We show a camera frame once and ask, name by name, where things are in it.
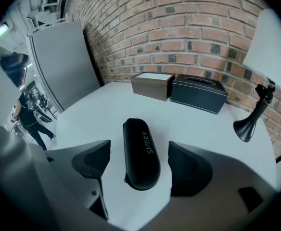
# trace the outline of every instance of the brown box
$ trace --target brown box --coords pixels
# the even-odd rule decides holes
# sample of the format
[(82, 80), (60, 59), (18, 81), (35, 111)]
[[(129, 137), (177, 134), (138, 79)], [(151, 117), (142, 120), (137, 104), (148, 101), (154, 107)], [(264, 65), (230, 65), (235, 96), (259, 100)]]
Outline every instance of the brown box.
[(171, 95), (175, 74), (140, 73), (131, 78), (133, 92), (150, 98), (166, 101)]

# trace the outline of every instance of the black equipment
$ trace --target black equipment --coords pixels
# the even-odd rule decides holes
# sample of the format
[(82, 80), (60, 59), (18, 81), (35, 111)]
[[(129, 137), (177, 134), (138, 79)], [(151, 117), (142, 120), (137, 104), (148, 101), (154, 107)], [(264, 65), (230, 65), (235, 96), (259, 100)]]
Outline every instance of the black equipment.
[(126, 158), (125, 182), (135, 190), (144, 191), (158, 182), (160, 160), (149, 131), (141, 119), (129, 118), (123, 124)]
[(255, 90), (257, 91), (260, 99), (256, 104), (254, 111), (244, 120), (235, 121), (233, 123), (233, 128), (235, 129), (238, 137), (244, 141), (249, 142), (253, 136), (256, 122), (260, 118), (261, 114), (266, 109), (267, 105), (271, 103), (273, 99), (273, 92), (275, 91), (275, 83), (269, 80), (268, 88), (263, 85), (258, 84)]

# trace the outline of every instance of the black shirt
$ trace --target black shirt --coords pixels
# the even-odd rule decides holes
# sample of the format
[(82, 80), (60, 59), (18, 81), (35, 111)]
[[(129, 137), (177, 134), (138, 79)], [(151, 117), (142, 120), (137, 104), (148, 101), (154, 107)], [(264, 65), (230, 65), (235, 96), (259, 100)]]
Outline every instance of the black shirt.
[(28, 94), (22, 92), (21, 97), (19, 98), (19, 101), (21, 103), (21, 111), (19, 113), (19, 118), (24, 127), (28, 127), (30, 125), (33, 125), (37, 122), (37, 119), (34, 116), (34, 109), (32, 107), (31, 100), (28, 96)]

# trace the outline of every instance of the person's arm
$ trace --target person's arm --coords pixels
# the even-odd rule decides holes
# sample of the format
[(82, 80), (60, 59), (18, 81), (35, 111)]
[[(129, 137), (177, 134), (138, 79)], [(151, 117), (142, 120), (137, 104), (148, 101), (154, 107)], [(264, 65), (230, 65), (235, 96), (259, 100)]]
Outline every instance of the person's arm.
[(21, 102), (20, 102), (20, 100), (18, 100), (17, 103), (16, 103), (16, 106), (15, 106), (15, 112), (14, 112), (14, 114), (12, 116), (12, 118), (14, 120), (16, 120), (17, 116), (20, 114), (21, 108), (22, 108), (21, 107)]

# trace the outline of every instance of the brick wall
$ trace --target brick wall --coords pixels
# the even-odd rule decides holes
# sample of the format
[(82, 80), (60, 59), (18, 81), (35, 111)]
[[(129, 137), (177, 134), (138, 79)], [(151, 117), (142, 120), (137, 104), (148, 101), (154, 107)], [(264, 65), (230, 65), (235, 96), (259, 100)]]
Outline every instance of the brick wall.
[[(263, 0), (69, 0), (105, 83), (142, 71), (219, 80), (228, 102), (252, 111), (264, 76), (242, 65)], [(281, 156), (281, 89), (262, 116)]]

